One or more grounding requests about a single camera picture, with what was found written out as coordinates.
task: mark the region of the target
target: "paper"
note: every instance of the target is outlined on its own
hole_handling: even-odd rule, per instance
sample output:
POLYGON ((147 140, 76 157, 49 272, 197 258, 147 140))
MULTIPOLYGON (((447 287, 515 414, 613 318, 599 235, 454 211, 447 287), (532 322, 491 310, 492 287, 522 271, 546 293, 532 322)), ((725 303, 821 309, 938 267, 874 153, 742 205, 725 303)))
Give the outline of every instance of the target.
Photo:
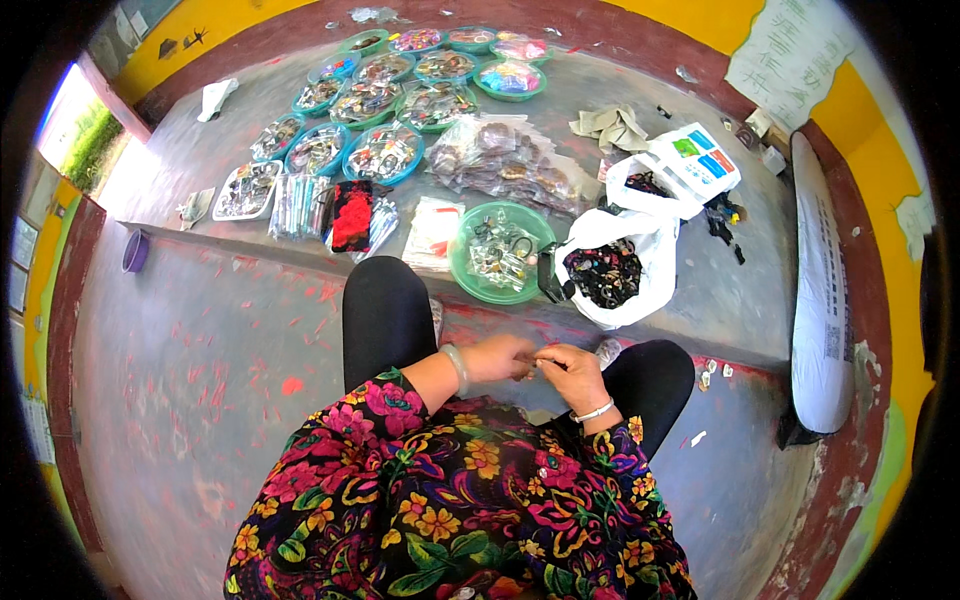
POLYGON ((904 196, 897 206, 897 223, 906 236, 906 249, 913 260, 924 258, 924 236, 937 222, 929 197, 904 196))
POLYGON ((843 425, 853 398, 847 276, 823 168, 802 133, 791 142, 799 280, 790 385, 800 424, 829 434, 843 425))
POLYGON ((143 39, 144 35, 146 35, 147 31, 150 29, 147 27, 147 21, 143 20, 143 13, 140 11, 135 12, 130 17, 130 24, 133 26, 133 30, 140 39, 143 39))
POLYGON ((113 9, 113 17, 116 19, 117 35, 120 36, 120 39, 133 49, 139 46, 140 38, 136 36, 136 32, 123 9, 120 7, 113 9))
POLYGON ((856 30, 832 0, 769 0, 724 79, 792 132, 827 97, 856 30))
POLYGON ((57 456, 54 452, 54 439, 50 435, 46 406, 42 402, 35 402, 25 396, 21 397, 20 404, 36 459, 47 465, 55 465, 57 456))

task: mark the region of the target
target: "debris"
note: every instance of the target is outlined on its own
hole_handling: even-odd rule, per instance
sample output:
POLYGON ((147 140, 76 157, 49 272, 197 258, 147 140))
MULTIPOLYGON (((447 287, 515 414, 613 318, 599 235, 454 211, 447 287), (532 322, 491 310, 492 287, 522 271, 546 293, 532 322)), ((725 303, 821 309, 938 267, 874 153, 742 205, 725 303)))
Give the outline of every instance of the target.
POLYGON ((756 133, 756 137, 758 138, 763 137, 763 135, 767 133, 767 130, 770 129, 773 122, 773 119, 763 111, 763 108, 757 108, 751 112, 747 120, 744 121, 751 131, 756 133))
POLYGON ((177 212, 180 213, 180 231, 186 231, 200 221, 210 208, 210 201, 217 188, 211 187, 200 192, 193 192, 186 199, 186 204, 177 206, 177 212))
POLYGON ((581 110, 578 120, 570 121, 568 125, 575 135, 599 140, 600 151, 605 154, 610 153, 613 146, 628 152, 649 148, 647 132, 637 124, 630 105, 616 105, 595 112, 581 110))
POLYGON ((377 23, 386 23, 387 21, 398 21, 396 11, 389 7, 358 7, 347 11, 350 18, 357 23, 366 23, 367 21, 376 21, 377 23))
POLYGON ((677 73, 677 77, 679 77, 680 79, 684 80, 684 81, 687 82, 688 84, 698 84, 698 83, 700 82, 699 79, 697 79, 697 78, 693 77, 692 75, 690 75, 690 72, 687 71, 687 70, 686 70, 686 67, 683 66, 682 64, 678 64, 678 65, 677 65, 677 68, 675 69, 675 72, 677 73))
POLYGON ((786 160, 783 159, 780 151, 773 146, 767 146, 760 160, 763 162, 763 166, 774 175, 779 175, 780 171, 786 168, 786 160))
POLYGON ((224 105, 233 90, 239 87, 240 83, 236 79, 223 80, 216 84, 204 85, 204 94, 201 97, 201 111, 197 115, 197 120, 206 122, 220 114, 220 107, 224 105))

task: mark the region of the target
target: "jewelry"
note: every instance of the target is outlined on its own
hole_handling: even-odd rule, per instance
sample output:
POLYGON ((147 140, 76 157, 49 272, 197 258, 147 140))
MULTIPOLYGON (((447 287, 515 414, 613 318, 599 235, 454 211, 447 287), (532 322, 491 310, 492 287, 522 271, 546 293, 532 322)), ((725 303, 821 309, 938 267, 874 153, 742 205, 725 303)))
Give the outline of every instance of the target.
POLYGON ((586 413, 582 417, 578 417, 573 411, 570 411, 570 418, 573 419, 573 422, 582 423, 585 420, 593 419, 594 417, 599 417, 600 415, 603 415, 604 413, 609 411, 611 408, 613 408, 613 398, 610 398, 610 402, 607 402, 606 404, 596 409, 595 411, 586 413))

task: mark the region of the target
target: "knee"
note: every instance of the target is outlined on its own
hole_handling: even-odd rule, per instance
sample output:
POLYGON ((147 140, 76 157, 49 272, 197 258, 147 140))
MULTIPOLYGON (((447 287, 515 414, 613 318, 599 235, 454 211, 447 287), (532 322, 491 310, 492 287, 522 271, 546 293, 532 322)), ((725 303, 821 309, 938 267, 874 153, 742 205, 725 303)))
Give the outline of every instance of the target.
POLYGON ((417 274, 395 256, 371 256, 362 260, 347 277, 347 286, 389 281, 392 285, 407 278, 419 279, 417 274))

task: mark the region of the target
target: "bracelet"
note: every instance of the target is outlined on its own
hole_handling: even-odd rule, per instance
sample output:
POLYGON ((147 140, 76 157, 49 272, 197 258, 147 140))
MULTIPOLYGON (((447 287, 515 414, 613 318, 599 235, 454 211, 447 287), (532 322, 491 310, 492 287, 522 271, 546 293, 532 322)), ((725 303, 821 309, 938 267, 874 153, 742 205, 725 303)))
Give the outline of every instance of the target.
POLYGON ((613 398, 612 398, 612 397, 610 398, 610 402, 607 402, 606 404, 604 404, 603 406, 601 406, 600 408, 596 409, 596 410, 593 411, 593 412, 586 413, 586 414, 583 415, 582 417, 577 417, 577 415, 574 414, 573 411, 570 411, 570 418, 573 419, 573 422, 582 423, 582 422, 584 422, 585 420, 593 419, 594 417, 599 417, 600 415, 603 415, 604 413, 606 413, 607 411, 609 411, 611 408, 613 408, 613 398))
POLYGON ((467 379, 467 367, 464 366, 464 357, 460 355, 460 350, 456 349, 452 344, 440 346, 440 352, 450 357, 450 362, 453 363, 453 369, 457 372, 457 380, 460 382, 460 387, 457 389, 457 397, 465 397, 470 382, 469 379, 467 379))

